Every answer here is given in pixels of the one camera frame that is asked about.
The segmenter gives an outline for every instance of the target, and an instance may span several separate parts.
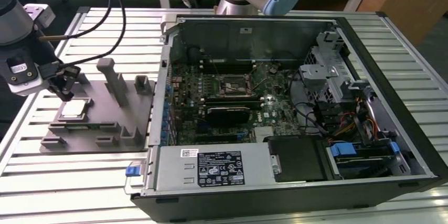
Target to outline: barcode sticker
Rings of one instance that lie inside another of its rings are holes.
[[[197,157],[199,149],[181,149],[180,157]]]

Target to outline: cable connector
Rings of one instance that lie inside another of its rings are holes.
[[[192,7],[192,6],[191,6],[191,2],[189,2],[188,0],[181,0],[181,1],[183,1],[184,5],[185,5],[188,8]]]

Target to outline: red wire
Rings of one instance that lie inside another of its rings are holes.
[[[343,127],[343,123],[344,123],[344,118],[345,118],[345,116],[347,116],[347,115],[353,115],[353,114],[355,114],[355,112],[347,112],[347,113],[343,114],[343,116],[341,116],[341,123],[340,123],[339,127]]]

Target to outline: metal bracket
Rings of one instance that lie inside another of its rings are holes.
[[[144,160],[140,160],[140,161],[133,161],[128,167],[140,167],[140,175],[135,175],[135,176],[127,176],[127,179],[124,181],[124,193],[127,195],[131,195],[131,194],[137,194],[140,193],[141,191],[141,188],[132,188],[132,185],[131,185],[131,181],[132,179],[135,179],[136,177],[141,178],[141,172],[143,172],[143,167],[145,165],[145,161]]]
[[[165,34],[167,30],[172,28],[177,23],[177,15],[176,14],[168,14],[161,16],[160,21],[160,30],[161,34]]]
[[[24,10],[40,29],[47,28],[53,22],[56,15],[49,7],[44,4],[27,4]]]

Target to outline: white label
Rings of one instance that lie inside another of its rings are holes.
[[[240,28],[240,34],[251,34],[252,28]]]
[[[16,66],[12,66],[9,69],[12,73],[20,73],[28,69],[28,66],[27,66],[27,63],[23,63]]]
[[[197,157],[199,149],[181,149],[180,157]]]
[[[244,178],[243,175],[236,175],[236,176],[233,176],[233,177],[231,178],[231,180],[237,180],[237,179],[243,179],[243,178]]]

